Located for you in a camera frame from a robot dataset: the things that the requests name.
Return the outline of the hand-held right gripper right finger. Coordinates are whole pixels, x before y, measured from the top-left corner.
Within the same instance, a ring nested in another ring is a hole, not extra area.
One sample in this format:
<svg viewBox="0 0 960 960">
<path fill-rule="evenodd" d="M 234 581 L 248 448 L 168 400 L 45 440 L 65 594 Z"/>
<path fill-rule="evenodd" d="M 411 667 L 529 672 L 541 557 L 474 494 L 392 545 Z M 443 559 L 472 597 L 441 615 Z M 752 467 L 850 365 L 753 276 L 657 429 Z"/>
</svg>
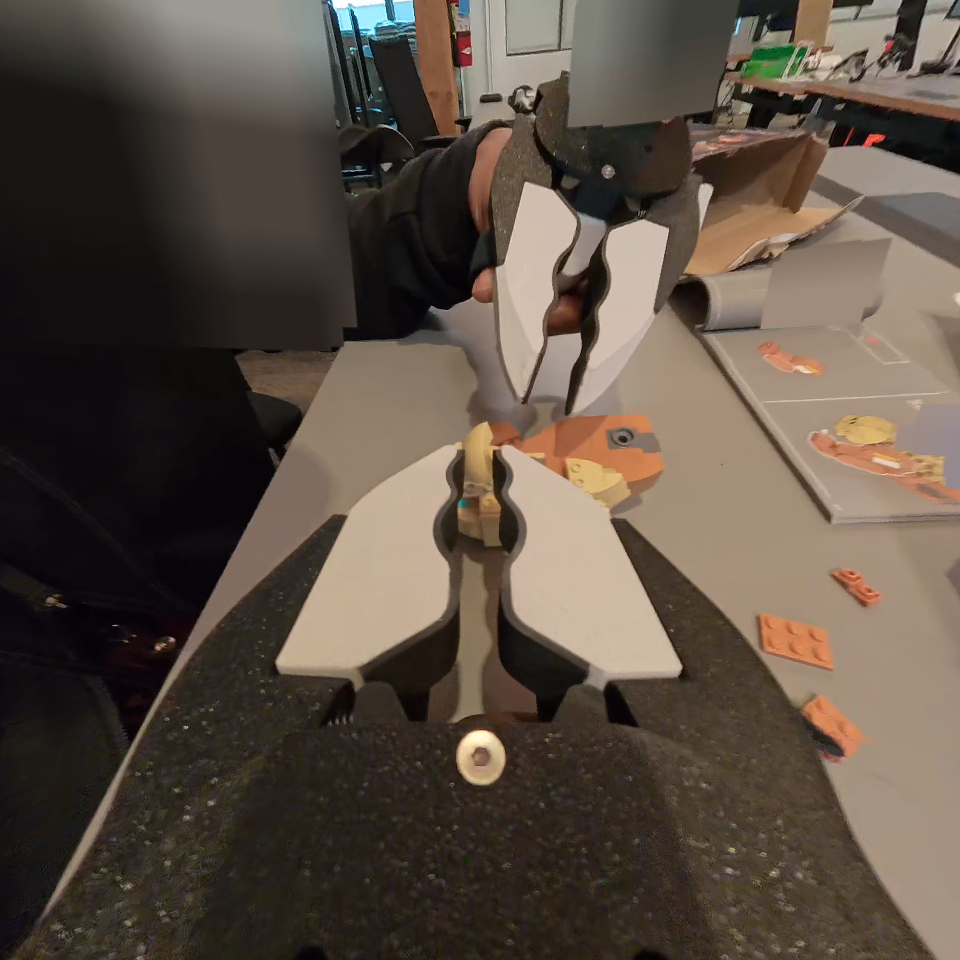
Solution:
<svg viewBox="0 0 960 960">
<path fill-rule="evenodd" d="M 501 663 L 525 687 L 674 680 L 683 666 L 609 512 L 513 447 L 494 453 L 507 551 Z"/>
</svg>

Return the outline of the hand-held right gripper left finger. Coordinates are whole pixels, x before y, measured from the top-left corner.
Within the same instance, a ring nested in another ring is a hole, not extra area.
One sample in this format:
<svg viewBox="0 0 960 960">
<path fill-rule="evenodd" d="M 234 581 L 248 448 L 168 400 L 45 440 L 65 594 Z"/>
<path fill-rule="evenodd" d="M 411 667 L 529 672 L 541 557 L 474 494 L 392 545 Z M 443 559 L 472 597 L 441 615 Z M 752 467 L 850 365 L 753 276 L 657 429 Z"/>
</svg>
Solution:
<svg viewBox="0 0 960 960">
<path fill-rule="evenodd" d="M 281 675 L 432 687 L 459 645 L 463 450 L 445 445 L 348 512 L 275 660 Z"/>
</svg>

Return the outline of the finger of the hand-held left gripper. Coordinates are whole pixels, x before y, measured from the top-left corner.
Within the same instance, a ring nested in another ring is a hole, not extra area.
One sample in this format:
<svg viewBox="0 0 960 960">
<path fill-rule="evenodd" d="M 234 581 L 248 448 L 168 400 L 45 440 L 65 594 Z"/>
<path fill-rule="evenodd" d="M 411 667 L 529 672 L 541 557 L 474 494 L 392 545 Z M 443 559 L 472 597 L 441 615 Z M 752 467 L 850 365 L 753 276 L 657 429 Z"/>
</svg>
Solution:
<svg viewBox="0 0 960 960">
<path fill-rule="evenodd" d="M 579 236 L 577 213 L 557 191 L 523 184 L 502 261 L 494 271 L 498 353 L 515 399 L 529 401 L 546 353 L 558 274 Z"/>
<path fill-rule="evenodd" d="M 631 221 L 613 227 L 599 253 L 599 300 L 582 329 L 581 354 L 571 370 L 565 414 L 578 416 L 618 379 L 649 330 L 666 260 L 667 226 Z"/>
</svg>

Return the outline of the tan and brown brick model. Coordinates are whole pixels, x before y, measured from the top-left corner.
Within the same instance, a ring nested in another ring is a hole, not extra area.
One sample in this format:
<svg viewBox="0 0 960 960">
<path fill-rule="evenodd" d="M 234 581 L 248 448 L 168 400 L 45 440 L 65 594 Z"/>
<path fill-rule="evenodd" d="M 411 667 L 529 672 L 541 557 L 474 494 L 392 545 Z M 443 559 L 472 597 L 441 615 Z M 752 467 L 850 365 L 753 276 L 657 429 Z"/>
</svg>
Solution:
<svg viewBox="0 0 960 960">
<path fill-rule="evenodd" d="M 661 445 L 641 414 L 571 416 L 531 438 L 507 422 L 490 423 L 494 451 L 514 448 L 568 480 L 607 511 L 650 490 L 665 470 Z M 494 488 L 461 497 L 458 528 L 486 547 L 500 547 L 500 506 Z"/>
</svg>

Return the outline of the person's left forearm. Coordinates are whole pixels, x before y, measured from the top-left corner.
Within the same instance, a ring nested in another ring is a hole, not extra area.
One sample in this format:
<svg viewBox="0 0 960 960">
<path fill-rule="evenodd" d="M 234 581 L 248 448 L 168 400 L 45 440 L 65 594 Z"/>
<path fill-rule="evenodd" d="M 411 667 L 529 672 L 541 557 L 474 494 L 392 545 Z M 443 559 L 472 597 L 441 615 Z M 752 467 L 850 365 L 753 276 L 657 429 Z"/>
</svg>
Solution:
<svg viewBox="0 0 960 960">
<path fill-rule="evenodd" d="M 472 298 L 478 234 L 469 186 L 493 121 L 443 149 L 426 150 L 386 186 L 346 199 L 356 322 L 347 342 L 401 339 L 430 309 Z"/>
</svg>

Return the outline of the brown cardboard box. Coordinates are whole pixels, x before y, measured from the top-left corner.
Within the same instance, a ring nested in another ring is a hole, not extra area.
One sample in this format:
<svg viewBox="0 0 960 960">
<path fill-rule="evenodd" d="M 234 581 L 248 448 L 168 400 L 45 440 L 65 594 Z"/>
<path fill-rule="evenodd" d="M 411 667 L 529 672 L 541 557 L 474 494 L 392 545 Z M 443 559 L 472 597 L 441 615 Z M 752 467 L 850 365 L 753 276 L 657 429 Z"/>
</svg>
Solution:
<svg viewBox="0 0 960 960">
<path fill-rule="evenodd" d="M 839 206 L 808 204 L 829 147 L 808 130 L 691 129 L 693 170 L 712 189 L 702 205 L 699 239 L 685 277 L 723 275 L 779 257 L 790 245 L 817 234 L 862 195 Z"/>
</svg>

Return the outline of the green box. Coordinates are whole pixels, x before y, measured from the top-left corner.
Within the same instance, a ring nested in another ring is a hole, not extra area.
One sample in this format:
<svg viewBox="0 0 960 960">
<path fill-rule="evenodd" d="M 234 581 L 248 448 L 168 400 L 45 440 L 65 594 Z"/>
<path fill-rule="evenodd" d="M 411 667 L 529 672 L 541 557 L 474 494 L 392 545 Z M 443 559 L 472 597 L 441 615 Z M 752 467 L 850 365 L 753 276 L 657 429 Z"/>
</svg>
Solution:
<svg viewBox="0 0 960 960">
<path fill-rule="evenodd" d="M 810 42 L 755 47 L 743 63 L 740 77 L 789 80 L 799 76 L 810 56 Z"/>
</svg>

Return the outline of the black chair base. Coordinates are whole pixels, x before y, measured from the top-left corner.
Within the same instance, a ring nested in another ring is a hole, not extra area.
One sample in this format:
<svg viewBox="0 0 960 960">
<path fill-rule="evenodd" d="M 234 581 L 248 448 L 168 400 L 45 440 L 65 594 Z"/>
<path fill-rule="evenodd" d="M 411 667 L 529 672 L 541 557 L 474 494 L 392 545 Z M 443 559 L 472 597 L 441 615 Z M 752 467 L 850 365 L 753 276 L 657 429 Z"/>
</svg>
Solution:
<svg viewBox="0 0 960 960">
<path fill-rule="evenodd" d="M 297 404 L 267 393 L 249 390 L 246 396 L 272 457 L 281 461 L 303 423 L 304 412 Z"/>
</svg>

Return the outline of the reddish brown flat plate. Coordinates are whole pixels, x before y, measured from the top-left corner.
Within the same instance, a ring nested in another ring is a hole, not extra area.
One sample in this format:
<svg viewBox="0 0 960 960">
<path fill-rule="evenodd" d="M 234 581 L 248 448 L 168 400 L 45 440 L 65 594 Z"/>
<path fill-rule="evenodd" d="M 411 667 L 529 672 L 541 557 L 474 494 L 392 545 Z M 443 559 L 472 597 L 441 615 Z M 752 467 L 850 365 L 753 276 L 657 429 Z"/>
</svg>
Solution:
<svg viewBox="0 0 960 960">
<path fill-rule="evenodd" d="M 764 654 L 834 671 L 834 651 L 826 630 L 767 613 L 757 615 L 757 626 L 760 650 Z"/>
</svg>

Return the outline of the grey instruction booklet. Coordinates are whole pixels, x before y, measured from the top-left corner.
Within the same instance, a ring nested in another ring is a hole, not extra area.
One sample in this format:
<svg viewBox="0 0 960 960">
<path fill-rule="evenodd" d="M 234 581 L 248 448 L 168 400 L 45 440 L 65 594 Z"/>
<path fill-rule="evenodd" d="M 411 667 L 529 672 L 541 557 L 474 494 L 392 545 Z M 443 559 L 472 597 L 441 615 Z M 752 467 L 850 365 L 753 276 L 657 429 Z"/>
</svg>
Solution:
<svg viewBox="0 0 960 960">
<path fill-rule="evenodd" d="M 890 242 L 787 251 L 676 292 L 833 524 L 958 520 L 958 393 L 868 324 Z"/>
</svg>

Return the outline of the wooden pillar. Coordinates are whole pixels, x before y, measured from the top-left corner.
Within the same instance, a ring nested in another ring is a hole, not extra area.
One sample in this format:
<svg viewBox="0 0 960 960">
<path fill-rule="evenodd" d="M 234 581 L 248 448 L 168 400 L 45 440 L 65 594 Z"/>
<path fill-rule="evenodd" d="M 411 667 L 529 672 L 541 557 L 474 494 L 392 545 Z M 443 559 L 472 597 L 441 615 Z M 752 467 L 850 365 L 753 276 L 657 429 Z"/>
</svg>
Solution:
<svg viewBox="0 0 960 960">
<path fill-rule="evenodd" d="M 421 83 L 438 133 L 458 137 L 460 103 L 454 74 L 447 1 L 414 1 L 414 24 Z"/>
</svg>

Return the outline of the black office chair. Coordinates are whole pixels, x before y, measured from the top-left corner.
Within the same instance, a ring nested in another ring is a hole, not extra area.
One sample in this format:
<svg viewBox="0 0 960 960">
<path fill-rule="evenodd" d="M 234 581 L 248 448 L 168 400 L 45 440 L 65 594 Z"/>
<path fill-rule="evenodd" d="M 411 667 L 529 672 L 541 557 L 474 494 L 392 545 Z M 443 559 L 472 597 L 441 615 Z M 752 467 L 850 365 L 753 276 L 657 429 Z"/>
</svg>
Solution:
<svg viewBox="0 0 960 960">
<path fill-rule="evenodd" d="M 370 38 L 374 66 L 395 126 L 417 155 L 449 147 L 456 134 L 441 134 L 406 37 Z"/>
</svg>

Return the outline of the wooden table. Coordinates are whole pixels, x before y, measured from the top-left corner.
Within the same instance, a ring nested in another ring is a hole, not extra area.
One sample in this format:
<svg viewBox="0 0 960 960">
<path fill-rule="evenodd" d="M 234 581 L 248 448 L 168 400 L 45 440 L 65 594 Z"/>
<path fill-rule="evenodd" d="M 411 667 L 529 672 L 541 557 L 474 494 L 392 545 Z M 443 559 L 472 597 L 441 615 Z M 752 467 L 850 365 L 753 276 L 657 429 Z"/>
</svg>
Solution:
<svg viewBox="0 0 960 960">
<path fill-rule="evenodd" d="M 896 76 L 849 82 L 809 78 L 742 78 L 734 75 L 732 82 L 737 99 L 744 91 L 761 90 L 777 96 L 828 98 L 950 123 L 959 122 L 959 78 L 954 76 Z"/>
</svg>

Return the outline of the small reddish brown plate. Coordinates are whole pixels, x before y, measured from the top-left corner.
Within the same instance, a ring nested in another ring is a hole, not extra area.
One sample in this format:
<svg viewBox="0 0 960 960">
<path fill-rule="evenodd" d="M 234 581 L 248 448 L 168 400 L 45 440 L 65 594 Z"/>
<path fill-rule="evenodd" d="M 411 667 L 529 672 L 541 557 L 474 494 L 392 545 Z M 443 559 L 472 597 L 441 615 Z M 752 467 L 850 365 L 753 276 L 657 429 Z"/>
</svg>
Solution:
<svg viewBox="0 0 960 960">
<path fill-rule="evenodd" d="M 830 571 L 830 576 L 847 595 L 864 608 L 876 606 L 883 599 L 883 594 L 871 587 L 858 570 L 835 568 Z"/>
</svg>

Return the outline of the reddish brown square brick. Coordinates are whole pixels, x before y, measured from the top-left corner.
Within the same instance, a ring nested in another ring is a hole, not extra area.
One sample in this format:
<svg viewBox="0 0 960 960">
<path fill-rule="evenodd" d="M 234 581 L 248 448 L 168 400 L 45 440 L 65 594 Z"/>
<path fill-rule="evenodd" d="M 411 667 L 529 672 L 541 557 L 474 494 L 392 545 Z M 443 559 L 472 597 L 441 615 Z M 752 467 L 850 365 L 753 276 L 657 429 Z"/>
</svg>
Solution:
<svg viewBox="0 0 960 960">
<path fill-rule="evenodd" d="M 846 761 L 866 742 L 860 728 L 822 695 L 805 703 L 800 715 L 818 752 L 828 762 Z"/>
</svg>

